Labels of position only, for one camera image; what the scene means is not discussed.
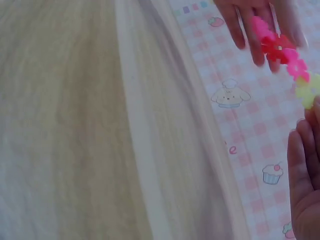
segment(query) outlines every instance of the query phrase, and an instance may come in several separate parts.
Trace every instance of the hand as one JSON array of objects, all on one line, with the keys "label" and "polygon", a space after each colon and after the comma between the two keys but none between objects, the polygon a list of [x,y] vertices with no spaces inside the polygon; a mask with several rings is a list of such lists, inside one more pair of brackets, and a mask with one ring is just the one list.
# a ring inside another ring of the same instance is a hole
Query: hand
[{"label": "hand", "polygon": [[288,140],[292,229],[297,240],[320,239],[320,97]]},{"label": "hand", "polygon": [[[235,45],[239,49],[243,49],[245,48],[245,39],[239,25],[238,10],[248,38],[253,62],[257,66],[264,64],[265,57],[261,51],[261,44],[252,30],[251,21],[253,16],[259,16],[275,32],[275,22],[270,4],[274,6],[281,32],[297,47],[306,47],[308,45],[296,14],[294,0],[214,0],[214,2],[229,28]],[[272,72],[277,72],[280,64],[269,61],[269,66]]]}]

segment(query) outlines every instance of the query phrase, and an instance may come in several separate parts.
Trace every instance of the checkered fabric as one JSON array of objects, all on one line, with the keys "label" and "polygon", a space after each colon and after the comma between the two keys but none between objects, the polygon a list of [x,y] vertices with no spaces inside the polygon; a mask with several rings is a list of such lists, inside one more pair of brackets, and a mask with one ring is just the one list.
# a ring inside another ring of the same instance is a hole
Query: checkered fabric
[{"label": "checkered fabric", "polygon": [[[186,0],[180,11],[170,1],[229,149],[251,239],[284,240],[291,221],[288,135],[304,112],[293,80],[285,67],[272,74],[267,64],[254,65],[248,49],[238,50],[211,1]],[[317,73],[320,0],[299,0],[298,7],[310,49],[300,54]]]}]

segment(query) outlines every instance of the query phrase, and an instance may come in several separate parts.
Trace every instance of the pink checkered pattern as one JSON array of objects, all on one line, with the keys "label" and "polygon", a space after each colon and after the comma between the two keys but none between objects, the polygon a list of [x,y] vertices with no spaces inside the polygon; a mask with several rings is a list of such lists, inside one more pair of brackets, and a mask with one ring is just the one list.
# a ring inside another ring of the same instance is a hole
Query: pink checkered pattern
[{"label": "pink checkered pattern", "polygon": [[[320,69],[319,4],[298,2],[304,31],[313,51],[301,53],[312,72]],[[222,18],[215,5],[177,16],[207,95],[222,88],[225,80],[237,81],[237,87],[249,93],[250,100],[225,108],[212,103],[214,116],[227,146],[235,146],[230,155],[234,177],[240,192],[246,222],[253,240],[284,240],[284,225],[291,220],[287,142],[303,107],[296,99],[292,78],[285,71],[274,75],[268,66],[253,64],[249,50],[235,47],[225,24],[213,27],[211,18]],[[263,169],[279,165],[283,171],[275,184],[264,181]]]}]

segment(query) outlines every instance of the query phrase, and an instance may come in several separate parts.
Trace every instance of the pink flower bead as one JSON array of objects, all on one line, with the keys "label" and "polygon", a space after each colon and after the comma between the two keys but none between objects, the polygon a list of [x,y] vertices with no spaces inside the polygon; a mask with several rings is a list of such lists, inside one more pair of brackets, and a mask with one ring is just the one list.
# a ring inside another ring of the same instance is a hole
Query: pink flower bead
[{"label": "pink flower bead", "polygon": [[297,78],[302,77],[308,83],[310,81],[310,74],[307,72],[308,67],[303,59],[299,59],[298,52],[290,48],[285,48],[283,52],[289,59],[286,70],[293,76],[293,80],[296,81]]},{"label": "pink flower bead", "polygon": [[258,16],[252,18],[252,28],[260,41],[265,37],[270,40],[276,39],[275,33],[269,30],[268,24]]}]

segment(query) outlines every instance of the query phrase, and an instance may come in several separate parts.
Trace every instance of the red flower bead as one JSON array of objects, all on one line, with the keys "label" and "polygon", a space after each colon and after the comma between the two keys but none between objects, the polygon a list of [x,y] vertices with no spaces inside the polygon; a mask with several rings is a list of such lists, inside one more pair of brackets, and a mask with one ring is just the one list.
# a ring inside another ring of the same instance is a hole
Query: red flower bead
[{"label": "red flower bead", "polygon": [[288,64],[289,59],[283,52],[283,49],[296,49],[296,47],[289,41],[289,39],[281,34],[280,37],[275,33],[275,40],[269,37],[264,37],[261,40],[262,52],[266,54],[269,61],[276,62],[278,59],[281,64]]}]

